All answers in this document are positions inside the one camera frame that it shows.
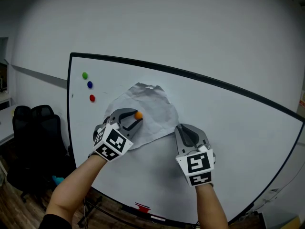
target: black sleeve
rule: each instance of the black sleeve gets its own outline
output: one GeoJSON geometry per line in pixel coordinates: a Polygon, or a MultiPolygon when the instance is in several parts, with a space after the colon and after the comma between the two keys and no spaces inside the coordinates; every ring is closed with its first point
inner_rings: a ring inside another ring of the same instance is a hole
{"type": "Polygon", "coordinates": [[[72,226],[69,222],[65,219],[48,214],[43,217],[43,220],[39,226],[39,229],[54,229],[54,228],[61,228],[61,229],[72,229],[72,226]]]}

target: paper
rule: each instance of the paper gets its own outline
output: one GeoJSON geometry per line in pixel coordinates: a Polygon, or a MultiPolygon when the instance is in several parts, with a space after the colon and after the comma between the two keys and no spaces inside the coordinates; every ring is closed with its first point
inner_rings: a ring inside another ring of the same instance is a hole
{"type": "Polygon", "coordinates": [[[134,108],[143,113],[143,125],[132,138],[131,149],[174,132],[179,124],[177,110],[160,86],[137,83],[109,104],[104,118],[121,108],[134,108]]]}

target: forearm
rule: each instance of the forearm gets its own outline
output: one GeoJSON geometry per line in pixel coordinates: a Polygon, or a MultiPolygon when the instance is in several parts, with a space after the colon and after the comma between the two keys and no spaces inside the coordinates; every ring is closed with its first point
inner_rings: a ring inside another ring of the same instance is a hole
{"type": "Polygon", "coordinates": [[[72,217],[99,171],[107,163],[98,155],[90,156],[54,190],[46,214],[55,214],[71,223],[72,217]]]}
{"type": "Polygon", "coordinates": [[[224,210],[210,184],[196,187],[198,219],[203,229],[227,229],[224,210]]]}

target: person's right arm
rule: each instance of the person's right arm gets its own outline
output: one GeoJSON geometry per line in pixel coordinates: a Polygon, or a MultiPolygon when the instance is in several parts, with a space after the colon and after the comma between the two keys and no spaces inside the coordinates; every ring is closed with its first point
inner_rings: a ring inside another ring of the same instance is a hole
{"type": "Polygon", "coordinates": [[[227,229],[224,210],[210,184],[196,186],[197,210],[200,227],[203,229],[227,229]]]}

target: whiteboard frame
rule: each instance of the whiteboard frame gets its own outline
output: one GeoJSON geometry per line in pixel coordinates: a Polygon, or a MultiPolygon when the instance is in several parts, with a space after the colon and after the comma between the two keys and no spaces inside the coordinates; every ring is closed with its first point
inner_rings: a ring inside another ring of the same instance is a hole
{"type": "MultiPolygon", "coordinates": [[[[70,72],[71,72],[71,64],[72,64],[72,59],[73,57],[78,57],[78,58],[87,58],[87,59],[96,59],[96,60],[102,60],[102,61],[110,61],[110,62],[117,62],[117,63],[123,63],[123,64],[129,64],[129,65],[134,65],[134,66],[138,66],[138,67],[142,67],[142,68],[147,68],[147,69],[152,69],[152,70],[157,70],[157,71],[162,71],[165,73],[171,73],[171,74],[175,74],[175,75],[179,75],[182,77],[186,77],[186,78],[190,78],[196,81],[200,81],[203,83],[207,83],[207,84],[211,84],[220,88],[224,88],[228,91],[243,95],[245,97],[251,98],[253,100],[259,101],[267,106],[270,106],[274,109],[277,109],[301,122],[303,122],[302,127],[300,129],[300,132],[297,136],[297,139],[293,145],[293,147],[291,148],[286,160],[284,161],[284,163],[282,164],[282,166],[280,167],[280,169],[278,170],[278,172],[275,174],[275,176],[273,177],[273,179],[269,182],[269,184],[265,187],[265,189],[255,198],[255,200],[248,205],[243,211],[241,211],[237,216],[235,216],[232,220],[230,220],[228,222],[228,224],[233,223],[234,221],[236,221],[238,218],[240,218],[241,216],[243,216],[248,210],[250,210],[253,206],[254,203],[256,202],[256,200],[267,190],[267,188],[271,185],[271,183],[274,181],[274,179],[278,176],[278,174],[281,172],[282,168],[284,167],[284,165],[286,164],[287,160],[289,159],[291,153],[293,152],[295,145],[300,137],[300,134],[303,130],[304,124],[305,124],[305,119],[303,117],[301,117],[300,115],[298,115],[297,113],[293,112],[292,110],[270,100],[267,99],[265,97],[262,97],[258,94],[252,93],[248,90],[245,90],[243,88],[237,87],[235,85],[223,82],[223,81],[219,81],[216,80],[214,78],[208,77],[208,76],[204,76],[198,73],[193,73],[190,71],[186,71],[186,70],[182,70],[182,69],[178,69],[178,68],[174,68],[174,67],[170,67],[170,66],[166,66],[166,65],[162,65],[162,64],[157,64],[157,63],[152,63],[152,62],[145,62],[145,61],[140,61],[140,60],[134,60],[134,59],[127,59],[127,58],[121,58],[121,57],[114,57],[114,56],[107,56],[107,55],[98,55],[98,54],[89,54],[89,53],[77,53],[77,52],[72,52],[70,54],[70,60],[69,60],[69,69],[68,69],[68,82],[67,82],[67,118],[68,118],[68,131],[69,131],[69,141],[70,141],[70,149],[69,154],[70,156],[72,156],[74,158],[74,154],[73,154],[73,146],[72,146],[72,139],[71,139],[71,130],[70,130],[70,112],[69,112],[69,90],[70,90],[70,72]]],[[[119,204],[123,205],[123,208],[125,211],[128,211],[136,216],[140,216],[144,219],[149,219],[149,220],[153,220],[155,222],[158,223],[162,223],[159,220],[154,220],[151,218],[151,214],[149,213],[142,213],[137,211],[136,209],[132,209],[131,207],[103,194],[104,196],[116,201],[119,204]]],[[[166,222],[162,223],[162,224],[166,224],[166,225],[171,225],[171,226],[178,226],[177,224],[184,224],[187,225],[189,223],[182,223],[182,222],[178,222],[178,221],[173,221],[173,220],[169,220],[166,219],[166,222]]]]}

